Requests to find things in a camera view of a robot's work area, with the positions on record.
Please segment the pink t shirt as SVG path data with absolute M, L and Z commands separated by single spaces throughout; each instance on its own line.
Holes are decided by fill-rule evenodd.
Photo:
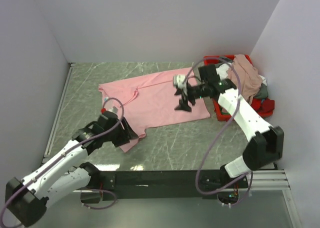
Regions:
M 179 97 L 173 86 L 175 75 L 186 75 L 189 68 L 162 71 L 133 78 L 100 84 L 98 90 L 105 101 L 112 100 L 106 106 L 124 106 L 124 117 L 139 139 L 146 136 L 146 129 L 169 126 L 185 122 L 210 118 L 205 102 L 196 101 L 191 112 L 176 111 Z

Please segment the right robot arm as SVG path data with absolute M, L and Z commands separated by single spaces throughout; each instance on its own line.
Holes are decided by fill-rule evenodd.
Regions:
M 241 156 L 221 167 L 219 181 L 230 188 L 237 178 L 250 171 L 278 161 L 283 155 L 284 131 L 265 121 L 240 94 L 228 78 L 221 79 L 213 65 L 199 67 L 200 84 L 189 84 L 188 75 L 173 76 L 176 95 L 180 95 L 177 111 L 191 112 L 196 100 L 209 97 L 224 108 L 242 129 L 248 141 Z

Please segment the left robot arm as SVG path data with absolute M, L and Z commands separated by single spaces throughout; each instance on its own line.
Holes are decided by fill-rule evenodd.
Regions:
M 81 159 L 111 142 L 115 147 L 128 144 L 139 136 L 127 120 L 111 111 L 103 111 L 96 121 L 79 129 L 68 143 L 40 168 L 22 179 L 12 178 L 5 188 L 5 210 L 9 210 L 27 228 L 38 222 L 47 209 L 78 189 L 100 192 L 101 171 L 85 162 L 72 172 Z

